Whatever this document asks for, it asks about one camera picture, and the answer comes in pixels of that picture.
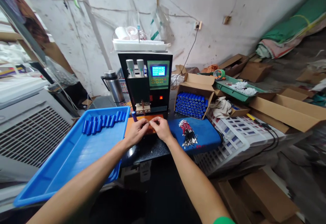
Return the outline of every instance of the forearm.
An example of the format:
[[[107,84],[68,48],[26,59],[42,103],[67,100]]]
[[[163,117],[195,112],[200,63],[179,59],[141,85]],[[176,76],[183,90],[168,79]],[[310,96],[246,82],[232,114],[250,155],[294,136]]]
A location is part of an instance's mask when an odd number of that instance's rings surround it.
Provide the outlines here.
[[[175,138],[167,142],[182,183],[203,224],[230,217],[214,186],[190,159]]]
[[[127,150],[127,142],[120,141],[103,157],[63,186],[28,223],[58,224],[70,220],[92,201]]]

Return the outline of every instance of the stainless steel thermos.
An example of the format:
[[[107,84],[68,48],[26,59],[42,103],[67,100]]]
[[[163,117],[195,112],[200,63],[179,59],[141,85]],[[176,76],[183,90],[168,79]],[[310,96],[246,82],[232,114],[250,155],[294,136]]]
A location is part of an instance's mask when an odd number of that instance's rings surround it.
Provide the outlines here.
[[[124,100],[121,85],[116,73],[112,70],[104,72],[104,76],[101,76],[101,79],[110,91],[113,101],[115,103],[122,102]]]

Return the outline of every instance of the white plastic crate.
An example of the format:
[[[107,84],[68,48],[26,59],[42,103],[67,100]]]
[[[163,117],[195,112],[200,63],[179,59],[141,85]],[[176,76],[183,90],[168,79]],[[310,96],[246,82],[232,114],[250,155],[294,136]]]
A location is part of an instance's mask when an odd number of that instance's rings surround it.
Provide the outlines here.
[[[196,163],[206,175],[214,173],[221,167],[238,164],[274,141],[265,128],[254,123],[249,117],[218,119],[214,118],[211,110],[207,112],[207,117],[223,134],[223,143],[216,150],[195,156]],[[286,138],[284,133],[273,127],[272,129],[280,142]]]

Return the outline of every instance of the rag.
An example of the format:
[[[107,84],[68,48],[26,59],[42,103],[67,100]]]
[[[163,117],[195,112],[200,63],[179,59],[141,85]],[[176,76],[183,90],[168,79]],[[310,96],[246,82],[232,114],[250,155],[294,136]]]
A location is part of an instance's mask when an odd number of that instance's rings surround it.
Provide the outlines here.
[[[215,103],[210,105],[210,108],[216,118],[229,118],[232,112],[232,106],[225,97],[219,97]]]

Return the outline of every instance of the white wall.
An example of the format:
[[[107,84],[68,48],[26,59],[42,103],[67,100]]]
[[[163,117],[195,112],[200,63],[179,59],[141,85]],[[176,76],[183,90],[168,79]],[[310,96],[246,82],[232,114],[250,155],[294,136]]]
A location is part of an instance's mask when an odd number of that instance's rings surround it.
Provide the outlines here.
[[[92,69],[85,65],[76,67],[76,59],[82,60],[81,47],[76,35],[75,27],[69,28],[72,18],[68,10],[63,7],[62,0],[30,0],[54,39],[66,56],[72,68],[77,70],[77,76],[83,76],[86,81],[91,81],[93,94],[103,92],[98,89],[98,81],[105,70],[106,61],[101,57],[101,51],[95,38],[90,21],[87,16],[82,16],[80,11],[70,7],[83,37],[81,41],[86,47],[86,60]],[[103,16],[116,25],[126,24],[127,10],[130,9],[129,0],[88,0],[92,11]],[[145,31],[149,30],[151,12],[156,0],[133,0],[136,8],[141,12],[141,24]],[[172,53],[181,55],[174,59],[174,64],[184,64],[188,52],[193,44],[196,31],[193,29],[194,21],[203,21],[202,29],[198,32],[197,41],[190,54],[186,66],[204,66],[213,63],[222,63],[230,56],[237,53],[249,54],[255,48],[259,38],[272,25],[284,15],[293,12],[293,9],[303,0],[160,0],[160,4],[169,9],[170,25],[175,37],[172,44]],[[223,25],[224,16],[231,15],[229,25]],[[118,70],[120,63],[117,54],[112,51],[113,28],[102,20],[97,19],[96,24],[105,44],[110,64]]]

